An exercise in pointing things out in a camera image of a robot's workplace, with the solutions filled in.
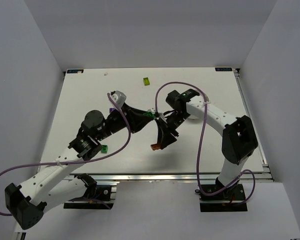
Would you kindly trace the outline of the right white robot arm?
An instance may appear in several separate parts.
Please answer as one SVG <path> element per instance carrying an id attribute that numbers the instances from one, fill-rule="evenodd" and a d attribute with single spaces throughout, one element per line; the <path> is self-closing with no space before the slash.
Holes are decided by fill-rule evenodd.
<path id="1" fill-rule="evenodd" d="M 162 150 L 176 142 L 177 128 L 189 117 L 203 121 L 220 134 L 221 152 L 224 156 L 220 174 L 211 190 L 199 188 L 199 192 L 208 198 L 215 196 L 225 198 L 236 187 L 248 158 L 258 148 L 258 141 L 252 120 L 247 116 L 233 116 L 208 102 L 194 89 L 183 93 L 170 92 L 166 103 L 172 108 L 167 117 L 160 116 L 155 121 L 158 127 L 157 142 L 151 145 L 152 150 Z"/>

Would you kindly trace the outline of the orange lego brick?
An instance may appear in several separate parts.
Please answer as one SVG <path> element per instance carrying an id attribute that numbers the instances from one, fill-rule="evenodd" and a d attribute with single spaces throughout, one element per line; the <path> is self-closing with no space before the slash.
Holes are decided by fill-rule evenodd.
<path id="1" fill-rule="evenodd" d="M 150 147 L 153 151 L 160 150 L 161 144 L 160 143 L 151 144 Z"/>

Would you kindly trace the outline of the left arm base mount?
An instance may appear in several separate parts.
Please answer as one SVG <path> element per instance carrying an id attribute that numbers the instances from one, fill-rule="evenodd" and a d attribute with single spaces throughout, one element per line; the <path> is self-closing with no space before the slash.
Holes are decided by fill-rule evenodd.
<path id="1" fill-rule="evenodd" d="M 68 210 L 111 210 L 116 199 L 116 192 L 115 185 L 97 185 L 93 193 L 67 201 L 63 204 L 63 208 Z"/>

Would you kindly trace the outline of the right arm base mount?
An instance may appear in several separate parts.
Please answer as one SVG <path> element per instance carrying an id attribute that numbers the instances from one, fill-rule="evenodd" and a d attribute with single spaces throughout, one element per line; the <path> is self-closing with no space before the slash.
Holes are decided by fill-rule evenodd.
<path id="1" fill-rule="evenodd" d="M 200 211 L 202 213 L 247 212 L 248 207 L 242 184 L 231 187 L 217 195 L 205 196 L 199 189 L 194 191 L 199 195 Z"/>

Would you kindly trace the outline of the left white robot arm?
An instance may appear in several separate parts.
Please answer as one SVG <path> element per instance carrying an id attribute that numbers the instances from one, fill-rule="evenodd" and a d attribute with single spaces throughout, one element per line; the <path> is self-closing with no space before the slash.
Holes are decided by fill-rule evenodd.
<path id="1" fill-rule="evenodd" d="M 44 167 L 30 179 L 5 190 L 5 204 L 23 230 L 36 225 L 44 213 L 73 199 L 94 199 L 101 194 L 97 182 L 88 174 L 77 175 L 67 184 L 61 181 L 101 152 L 101 141 L 126 128 L 137 133 L 157 114 L 123 105 L 123 112 L 113 110 L 107 118 L 99 110 L 89 111 L 79 131 L 53 164 Z"/>

